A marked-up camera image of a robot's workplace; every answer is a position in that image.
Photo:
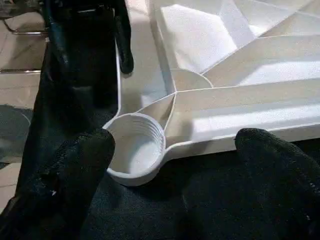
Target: glove finger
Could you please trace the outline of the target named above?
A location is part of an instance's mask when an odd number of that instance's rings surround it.
[[[242,129],[235,145],[279,235],[308,235],[319,213],[320,166],[316,161],[261,129]]]
[[[134,70],[134,58],[131,51],[131,26],[127,6],[124,0],[114,1],[115,39],[120,55],[120,68],[124,74]]]

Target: black object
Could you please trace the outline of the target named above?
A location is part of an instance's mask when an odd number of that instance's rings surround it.
[[[70,59],[78,38],[80,41],[92,38],[94,44],[103,44],[96,38],[101,39],[106,34],[106,25],[114,22],[121,71],[124,74],[133,71],[131,26],[125,0],[43,0],[42,9],[49,38],[62,70],[72,73],[79,67],[75,59]],[[113,11],[114,20],[111,20],[108,15],[113,15]],[[70,77],[79,81],[74,75]]]
[[[261,129],[235,139],[258,200],[281,239],[320,239],[320,166],[292,143]]]
[[[62,144],[9,201],[0,216],[0,238],[76,239],[114,147],[103,129]]]

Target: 3d printed tray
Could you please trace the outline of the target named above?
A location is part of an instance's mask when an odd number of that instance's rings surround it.
[[[320,137],[318,0],[137,0],[128,9],[135,70],[119,77],[119,112],[104,126],[117,182],[142,185],[169,160],[234,150],[242,128]]]

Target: curved edge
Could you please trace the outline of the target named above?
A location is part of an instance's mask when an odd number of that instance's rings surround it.
[[[140,183],[145,182],[146,179],[149,179],[151,176],[155,176],[157,174],[157,170],[161,168],[161,166],[164,164],[164,154],[166,152],[166,136],[165,131],[163,127],[152,117],[142,114],[142,113],[127,113],[124,115],[121,115],[119,117],[116,117],[113,119],[113,121],[108,125],[108,127],[117,119],[125,117],[125,116],[139,116],[142,118],[146,118],[149,121],[153,122],[155,125],[158,126],[158,128],[161,130],[161,134],[163,135],[164,145],[162,149],[162,154],[158,157],[158,159],[147,169],[144,169],[143,171],[139,173],[123,173],[123,172],[117,172],[112,170],[110,167],[106,170],[108,174],[118,183],[126,186],[138,186],[141,185]]]
[[[298,140],[310,140],[319,137],[319,126],[320,122],[315,122],[305,125],[267,129],[267,131],[285,141],[294,142]],[[235,150],[235,137],[235,134],[231,134],[225,136],[217,136],[212,139],[206,139],[203,141],[186,141],[173,144],[165,150],[163,154],[163,161],[161,162],[161,164],[159,164],[158,167],[154,167],[148,174],[140,176],[140,178],[130,179],[131,182],[121,182],[121,180],[119,179],[115,180],[120,184],[126,186],[141,186],[147,184],[157,176],[158,172],[161,170],[161,167],[170,160]]]
[[[116,114],[111,118],[108,122],[103,125],[103,129],[107,129],[107,127],[117,118],[121,111],[122,111],[122,84],[121,84],[121,70],[120,70],[120,57],[118,52],[117,43],[115,43],[115,61],[116,61],[116,78],[117,78],[117,85],[118,85],[118,110]]]
[[[174,98],[175,98],[175,92],[171,93],[165,97],[160,98],[157,101],[154,101],[153,103],[151,103],[148,106],[145,106],[143,108],[141,108],[140,110],[138,110],[136,113],[140,113],[140,114],[144,114],[144,115],[148,115],[150,117],[152,117],[153,119],[155,119],[163,129],[165,129],[165,126],[169,120],[172,108],[174,106]],[[162,102],[169,100],[170,102],[167,104],[165,104],[165,106],[167,106],[165,109],[162,109],[162,106],[160,105]],[[165,113],[169,110],[169,114],[167,115],[168,117],[166,118],[165,122],[162,121],[162,113]]]
[[[195,84],[199,83],[202,84],[204,83],[204,85],[206,86],[200,86],[200,87],[187,87],[187,89],[183,89],[180,88],[177,84],[177,79],[176,79],[176,74],[182,74],[182,75],[194,75],[195,78],[192,79],[192,81],[194,81]],[[206,78],[205,76],[195,72],[195,71],[191,71],[188,69],[184,69],[184,68],[173,68],[171,69],[171,76],[172,76],[172,80],[174,82],[175,88],[178,92],[181,91],[188,91],[188,90],[199,90],[199,89],[208,89],[208,88],[214,88],[212,82],[210,82],[208,80],[208,78]]]
[[[172,115],[174,114],[174,111],[176,109],[176,99],[177,99],[177,93],[175,92],[174,93],[174,97],[173,97],[173,103],[172,103],[171,112],[170,112],[168,120],[166,121],[166,124],[164,126],[164,136],[165,136],[166,139],[167,139],[166,131],[167,131],[167,128],[168,128],[168,126],[169,126],[169,124],[171,122]]]

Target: chair leg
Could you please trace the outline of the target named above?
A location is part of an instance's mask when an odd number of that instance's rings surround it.
[[[13,35],[30,35],[30,36],[46,36],[47,32],[46,31],[17,31],[13,30],[9,25],[7,24],[6,20],[2,20],[5,28],[12,33]]]
[[[22,68],[22,69],[0,69],[0,75],[2,74],[40,74],[40,69]]]

